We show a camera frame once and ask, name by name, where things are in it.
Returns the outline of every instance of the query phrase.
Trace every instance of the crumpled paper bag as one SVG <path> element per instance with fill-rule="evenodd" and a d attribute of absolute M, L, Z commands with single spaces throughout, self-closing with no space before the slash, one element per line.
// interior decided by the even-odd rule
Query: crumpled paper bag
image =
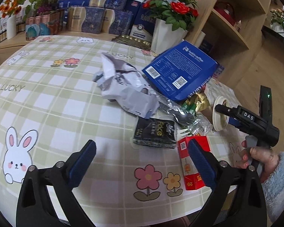
<path fill-rule="evenodd" d="M 103 71 L 95 73 L 93 81 L 100 87 L 102 97 L 116 100 L 125 111 L 149 119 L 159 107 L 156 92 L 134 66 L 108 53 L 101 57 Z"/>

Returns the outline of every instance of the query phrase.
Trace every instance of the flower pot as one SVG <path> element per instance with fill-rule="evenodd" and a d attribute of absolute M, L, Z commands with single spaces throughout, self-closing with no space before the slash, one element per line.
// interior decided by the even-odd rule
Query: flower pot
<path fill-rule="evenodd" d="M 16 31 L 16 16 L 12 15 L 11 17 L 8 18 L 7 23 L 6 23 L 6 37 L 7 39 L 11 39 L 14 36 L 16 36 L 17 31 Z"/>
<path fill-rule="evenodd" d="M 179 28 L 172 31 L 172 24 L 165 24 L 165 21 L 156 19 L 151 50 L 156 54 L 161 54 L 165 50 L 176 46 L 186 36 L 188 31 Z"/>
<path fill-rule="evenodd" d="M 273 23 L 270 28 L 284 37 L 284 28 L 279 23 Z"/>

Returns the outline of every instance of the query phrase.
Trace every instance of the barcode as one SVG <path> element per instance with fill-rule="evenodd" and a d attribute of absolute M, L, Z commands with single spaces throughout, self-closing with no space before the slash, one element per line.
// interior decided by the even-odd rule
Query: barcode
<path fill-rule="evenodd" d="M 185 143 L 185 142 L 181 142 L 181 143 L 180 143 L 180 149 L 181 149 L 181 150 L 186 149 L 186 143 Z"/>
<path fill-rule="evenodd" d="M 177 88 L 180 89 L 181 87 L 183 87 L 183 85 L 185 85 L 187 83 L 187 81 L 180 76 L 176 81 L 173 82 L 173 85 Z"/>
<path fill-rule="evenodd" d="M 158 78 L 160 76 L 160 74 L 152 67 L 150 66 L 149 68 L 146 69 L 146 71 L 148 72 L 148 74 L 153 78 Z"/>

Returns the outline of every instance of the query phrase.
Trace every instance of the red box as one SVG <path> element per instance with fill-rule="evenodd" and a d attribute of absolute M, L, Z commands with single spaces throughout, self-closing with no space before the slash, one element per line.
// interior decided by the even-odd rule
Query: red box
<path fill-rule="evenodd" d="M 186 190 L 200 189 L 205 184 L 201 179 L 193 161 L 188 154 L 188 143 L 191 139 L 196 139 L 204 151 L 210 152 L 208 140 L 206 136 L 187 136 L 178 141 L 178 151 L 182 163 L 183 178 Z"/>

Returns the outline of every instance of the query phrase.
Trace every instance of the fuzzy blue sleeve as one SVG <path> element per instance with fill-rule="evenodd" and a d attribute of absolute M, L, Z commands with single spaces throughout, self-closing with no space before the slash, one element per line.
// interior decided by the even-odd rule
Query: fuzzy blue sleeve
<path fill-rule="evenodd" d="M 272 222 L 275 222 L 284 210 L 284 152 L 281 152 L 279 157 L 279 165 L 262 183 L 267 213 Z"/>

